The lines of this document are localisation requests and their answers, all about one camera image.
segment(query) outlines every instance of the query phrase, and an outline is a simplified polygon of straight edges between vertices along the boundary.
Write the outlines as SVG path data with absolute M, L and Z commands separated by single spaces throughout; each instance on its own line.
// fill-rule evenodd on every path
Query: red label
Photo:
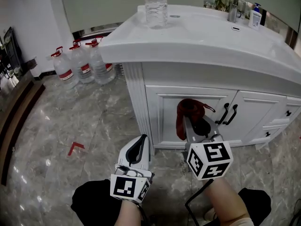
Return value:
M 82 66 L 81 70 L 82 70 L 83 73 L 89 72 L 90 71 L 89 64 L 86 64 L 86 65 Z
M 73 76 L 72 71 L 68 70 L 66 73 L 60 74 L 58 77 L 60 77 L 60 79 L 64 81 L 72 76 Z
M 107 71 L 110 71 L 113 68 L 112 64 L 106 64 L 105 68 L 107 69 Z

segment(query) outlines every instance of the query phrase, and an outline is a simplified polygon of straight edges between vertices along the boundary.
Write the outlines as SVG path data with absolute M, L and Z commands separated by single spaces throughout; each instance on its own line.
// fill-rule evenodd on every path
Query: white countertop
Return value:
M 144 6 L 139 6 L 136 14 L 102 40 L 101 54 L 106 63 L 220 65 L 301 84 L 301 59 L 279 34 L 263 26 L 256 31 L 234 24 L 226 17 L 227 13 L 212 9 L 168 5 L 168 27 L 152 30 L 146 25 Z

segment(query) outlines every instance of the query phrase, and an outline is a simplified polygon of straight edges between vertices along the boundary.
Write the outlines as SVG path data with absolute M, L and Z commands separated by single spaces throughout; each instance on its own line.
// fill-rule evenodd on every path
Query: plastic water bottle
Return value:
M 89 58 L 87 52 L 80 46 L 80 40 L 75 40 L 73 41 L 73 47 L 69 48 L 72 50 L 71 62 L 79 80 L 83 83 L 90 83 L 94 80 L 94 77 L 89 65 Z
M 93 39 L 91 43 L 86 43 L 86 45 L 91 47 L 89 64 L 92 67 L 95 81 L 104 85 L 112 81 L 116 73 L 113 64 L 105 64 L 103 62 L 98 44 L 97 39 Z
M 79 79 L 73 74 L 70 59 L 63 53 L 63 47 L 58 47 L 51 57 L 53 57 L 55 72 L 64 84 L 64 87 L 66 89 L 71 89 L 76 86 Z
M 167 0 L 145 0 L 146 22 L 151 29 L 167 25 Z

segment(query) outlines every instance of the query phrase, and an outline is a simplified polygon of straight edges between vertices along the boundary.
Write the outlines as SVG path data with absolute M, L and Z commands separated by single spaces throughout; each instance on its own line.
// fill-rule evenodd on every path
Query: black cabinet handle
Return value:
M 237 107 L 238 107 L 238 105 L 233 105 L 234 113 L 233 113 L 233 115 L 231 116 L 231 118 L 230 118 L 229 121 L 224 121 L 224 122 L 223 122 L 223 125 L 228 126 L 228 125 L 231 123 L 231 121 L 234 119 L 234 117 L 235 117 L 236 114 L 237 114 Z
M 220 121 L 215 121 L 216 124 L 220 125 L 224 119 L 226 118 L 227 114 L 228 114 L 228 108 L 229 108 L 229 103 L 224 104 L 224 108 L 226 109 L 224 115 L 222 115 L 222 118 Z

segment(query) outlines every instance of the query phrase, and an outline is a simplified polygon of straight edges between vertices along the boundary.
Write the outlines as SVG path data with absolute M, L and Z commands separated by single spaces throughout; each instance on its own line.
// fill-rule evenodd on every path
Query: marble floor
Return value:
M 0 185 L 0 225 L 80 226 L 71 210 L 75 189 L 90 180 L 109 178 L 119 150 L 139 135 L 122 75 L 100 87 L 79 84 L 65 91 L 56 76 L 44 78 L 46 90 L 34 106 L 16 143 L 6 187 Z M 264 226 L 286 226 L 301 197 L 301 117 L 267 147 L 233 148 L 234 163 L 226 179 L 265 190 L 272 213 Z M 75 147 L 76 141 L 85 149 Z M 159 226 L 192 226 L 184 203 L 201 184 L 187 172 L 181 151 L 158 150 L 151 168 L 156 175 L 143 201 Z M 191 203 L 202 224 L 210 208 L 204 195 Z

